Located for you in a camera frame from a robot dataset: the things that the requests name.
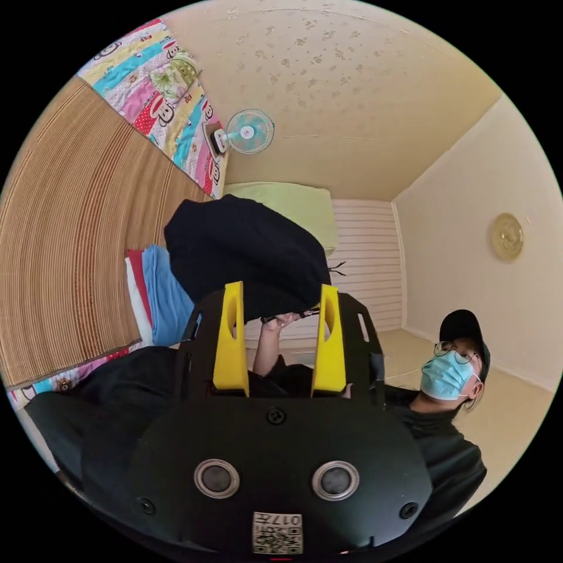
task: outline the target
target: bamboo mat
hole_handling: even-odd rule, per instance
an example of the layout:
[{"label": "bamboo mat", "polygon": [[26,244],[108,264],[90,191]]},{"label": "bamboo mat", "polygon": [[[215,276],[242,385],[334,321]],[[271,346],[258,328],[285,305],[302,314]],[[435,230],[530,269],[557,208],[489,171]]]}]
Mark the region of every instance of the bamboo mat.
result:
[{"label": "bamboo mat", "polygon": [[78,77],[42,114],[0,199],[0,372],[27,384],[140,339],[126,249],[164,244],[203,191]]}]

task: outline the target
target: blue surgical mask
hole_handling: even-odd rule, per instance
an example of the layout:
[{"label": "blue surgical mask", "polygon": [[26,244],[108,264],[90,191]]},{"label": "blue surgical mask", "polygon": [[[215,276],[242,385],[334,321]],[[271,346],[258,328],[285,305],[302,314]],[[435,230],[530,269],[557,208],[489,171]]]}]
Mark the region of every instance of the blue surgical mask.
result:
[{"label": "blue surgical mask", "polygon": [[434,399],[455,401],[461,396],[463,388],[474,374],[470,362],[460,363],[457,352],[450,350],[443,356],[437,356],[422,367],[420,390]]}]

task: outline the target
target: man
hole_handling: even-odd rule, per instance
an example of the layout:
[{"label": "man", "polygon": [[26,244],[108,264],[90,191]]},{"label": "man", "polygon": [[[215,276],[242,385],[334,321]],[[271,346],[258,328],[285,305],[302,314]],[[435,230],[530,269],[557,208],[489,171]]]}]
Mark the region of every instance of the man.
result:
[{"label": "man", "polygon": [[[297,396],[309,396],[312,369],[286,366],[279,354],[281,330],[299,315],[289,314],[262,325],[253,371],[283,384]],[[378,549],[390,556],[413,549],[447,526],[483,482],[487,469],[480,449],[453,425],[463,405],[481,397],[490,369],[490,353],[477,318],[464,309],[450,313],[440,327],[434,356],[422,367],[420,391],[385,385],[387,410],[416,440],[432,481],[432,495],[410,529]],[[350,397],[350,386],[342,397]]]},{"label": "man", "polygon": [[[310,396],[312,370],[286,366],[279,354],[281,330],[299,315],[279,316],[262,327],[251,396]],[[386,386],[386,402],[418,443],[433,493],[407,532],[417,538],[451,520],[482,482],[479,448],[452,420],[483,390],[490,356],[469,311],[455,311],[442,324],[435,356],[423,367],[422,391]],[[111,519],[151,535],[131,514],[127,469],[139,439],[169,409],[177,351],[149,347],[97,368],[67,392],[36,396],[25,408],[68,480]],[[353,396],[343,390],[343,398]],[[395,540],[404,544],[403,537]]]}]

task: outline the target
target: hand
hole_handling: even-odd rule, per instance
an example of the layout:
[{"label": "hand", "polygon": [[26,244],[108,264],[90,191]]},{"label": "hand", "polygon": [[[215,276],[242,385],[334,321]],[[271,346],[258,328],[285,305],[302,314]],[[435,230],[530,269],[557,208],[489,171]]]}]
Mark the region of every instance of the hand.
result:
[{"label": "hand", "polygon": [[262,329],[272,332],[280,332],[282,328],[287,327],[287,325],[291,324],[293,321],[296,321],[298,318],[301,318],[298,313],[286,313],[285,315],[278,315],[268,323],[264,323],[262,325]]}]

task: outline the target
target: glasses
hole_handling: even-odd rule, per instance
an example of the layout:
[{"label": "glasses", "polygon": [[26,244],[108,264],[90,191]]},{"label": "glasses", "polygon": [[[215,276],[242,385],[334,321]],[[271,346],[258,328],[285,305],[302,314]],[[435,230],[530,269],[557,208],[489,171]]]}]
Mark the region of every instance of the glasses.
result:
[{"label": "glasses", "polygon": [[465,348],[462,352],[458,350],[458,347],[451,342],[438,342],[434,346],[434,356],[444,356],[448,352],[454,350],[456,352],[455,357],[458,364],[468,364],[474,357],[477,356],[477,352],[472,348]]}]

